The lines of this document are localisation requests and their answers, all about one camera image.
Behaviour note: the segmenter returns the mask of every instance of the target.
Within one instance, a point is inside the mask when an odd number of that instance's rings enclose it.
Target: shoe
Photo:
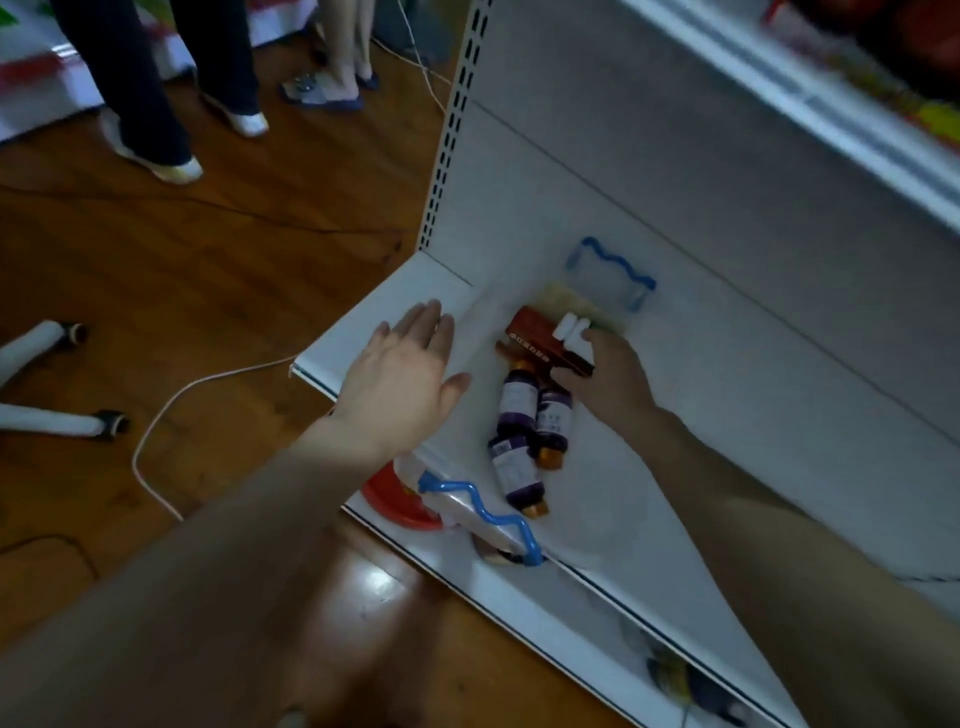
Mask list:
[[[233,113],[221,102],[210,96],[210,94],[201,91],[200,96],[205,102],[221,111],[233,127],[233,130],[241,136],[253,138],[267,133],[270,129],[270,124],[267,123],[267,117],[259,111],[251,114]]]
[[[120,117],[113,109],[104,109],[100,112],[98,118],[100,123],[100,132],[107,140],[110,148],[120,157],[136,162],[142,167],[146,167],[154,173],[154,177],[169,184],[190,184],[195,182],[204,174],[204,169],[200,166],[196,157],[191,157],[185,164],[169,166],[166,164],[156,164],[143,157],[138,157],[136,152],[123,143],[120,138]]]
[[[363,108],[363,99],[328,99],[317,83],[316,74],[306,73],[291,81],[279,85],[280,96],[284,101],[311,109],[328,111],[359,111]]]

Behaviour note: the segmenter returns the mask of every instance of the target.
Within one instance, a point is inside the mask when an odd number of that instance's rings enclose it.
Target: person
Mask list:
[[[246,724],[204,651],[258,633],[284,565],[443,424],[470,383],[445,375],[453,334],[437,302],[378,326],[332,415],[0,659],[0,725]],[[552,376],[650,468],[808,725],[960,725],[960,631],[658,407],[625,340],[585,338],[593,376]]]
[[[266,133],[243,0],[170,0],[170,6],[204,102],[241,135]],[[111,149],[164,182],[197,180],[204,170],[164,93],[133,0],[51,0],[50,7],[104,98],[99,121]]]
[[[376,0],[320,0],[307,29],[326,46],[326,68],[280,84],[292,104],[329,111],[359,111],[360,89],[377,90],[380,79],[370,60]]]

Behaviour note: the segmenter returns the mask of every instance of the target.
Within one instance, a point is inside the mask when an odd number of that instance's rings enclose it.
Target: red lid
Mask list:
[[[388,521],[418,531],[437,531],[444,527],[440,516],[400,482],[392,462],[364,483],[360,492],[373,510]]]

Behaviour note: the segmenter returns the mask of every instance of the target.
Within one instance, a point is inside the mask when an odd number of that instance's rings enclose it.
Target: bottle label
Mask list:
[[[506,495],[540,482],[537,464],[527,448],[501,452],[494,457],[493,467]]]
[[[537,387],[522,381],[510,381],[503,385],[500,396],[500,414],[516,412],[527,415],[531,420],[537,418]]]
[[[573,412],[562,402],[544,401],[537,412],[537,432],[569,437]]]

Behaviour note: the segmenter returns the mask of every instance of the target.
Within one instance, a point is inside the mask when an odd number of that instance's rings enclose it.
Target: blue plastic clip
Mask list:
[[[523,564],[528,567],[538,567],[543,563],[543,552],[540,550],[540,544],[534,538],[533,531],[530,530],[530,524],[522,516],[511,514],[509,516],[495,516],[487,510],[480,498],[480,492],[473,483],[461,480],[440,480],[430,471],[425,471],[417,481],[421,493],[455,493],[457,491],[467,491],[470,493],[470,502],[473,504],[473,510],[477,515],[490,523],[491,525],[515,525],[520,531],[520,539],[526,546],[527,552],[523,554]]]

